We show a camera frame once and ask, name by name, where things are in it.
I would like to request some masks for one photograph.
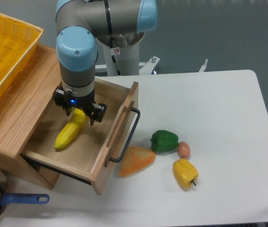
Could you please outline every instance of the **yellow banana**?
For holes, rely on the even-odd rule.
[[[82,110],[75,108],[70,121],[66,124],[66,126],[56,138],[54,144],[55,149],[66,147],[76,137],[86,119],[87,116],[85,113]]]

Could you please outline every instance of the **black metal handle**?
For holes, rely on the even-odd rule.
[[[138,124],[138,121],[139,121],[139,118],[140,118],[140,111],[139,111],[138,109],[134,108],[134,107],[131,108],[131,111],[137,113],[137,117],[136,117],[136,120],[135,120],[135,122],[134,122],[133,128],[132,128],[132,130],[131,130],[131,132],[130,132],[130,134],[129,134],[129,137],[128,137],[126,143],[125,143],[124,149],[123,149],[123,151],[122,151],[121,154],[120,154],[120,157],[119,157],[119,158],[113,158],[113,157],[110,157],[109,160],[110,160],[111,162],[118,163],[118,162],[120,162],[120,161],[123,159],[123,157],[124,157],[124,155],[125,155],[125,151],[127,150],[128,146],[129,146],[129,143],[130,143],[130,141],[131,141],[131,139],[132,139],[132,136],[133,136],[134,131],[135,131],[135,129],[136,129],[136,126],[137,126],[137,124]]]

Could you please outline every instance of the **yellow bell pepper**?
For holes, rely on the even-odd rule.
[[[173,173],[178,184],[183,189],[188,189],[198,177],[198,171],[196,168],[186,159],[181,158],[173,163]]]

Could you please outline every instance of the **orange food item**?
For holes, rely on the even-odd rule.
[[[119,170],[120,177],[130,176],[154,162],[156,153],[146,148],[128,147],[121,161]]]
[[[185,142],[178,144],[177,152],[181,158],[189,157],[191,153],[189,145]]]

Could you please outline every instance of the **yellow basket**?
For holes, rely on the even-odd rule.
[[[31,58],[43,32],[0,13],[0,98]]]

